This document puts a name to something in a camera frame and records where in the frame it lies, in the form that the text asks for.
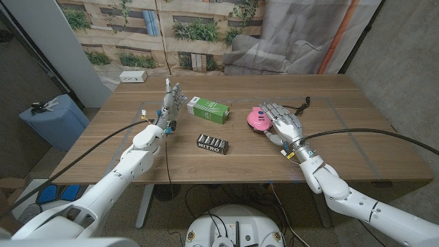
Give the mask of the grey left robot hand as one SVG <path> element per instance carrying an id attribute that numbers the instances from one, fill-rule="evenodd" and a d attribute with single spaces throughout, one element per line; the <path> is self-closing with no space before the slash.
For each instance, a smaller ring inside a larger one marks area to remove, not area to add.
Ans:
<path id="1" fill-rule="evenodd" d="M 169 78 L 165 79 L 165 90 L 161 113 L 158 115 L 155 125 L 167 132 L 169 128 L 175 130 L 173 121 L 176 120 L 178 112 L 182 104 L 187 100 L 187 97 L 185 97 L 184 93 L 181 93 L 180 83 L 177 82 L 172 86 Z"/>

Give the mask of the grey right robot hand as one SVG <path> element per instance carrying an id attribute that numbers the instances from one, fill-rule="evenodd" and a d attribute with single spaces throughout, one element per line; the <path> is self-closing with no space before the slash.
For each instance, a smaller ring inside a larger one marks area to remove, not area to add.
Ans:
<path id="1" fill-rule="evenodd" d="M 269 130 L 263 132 L 271 142 L 276 145 L 288 144 L 300 163 L 316 155 L 309 144 L 301 142 L 304 135 L 302 124 L 297 116 L 292 114 L 284 106 L 275 103 L 259 104 L 259 106 L 268 116 L 268 119 L 272 122 L 272 128 L 276 131 L 276 134 L 272 134 Z"/>

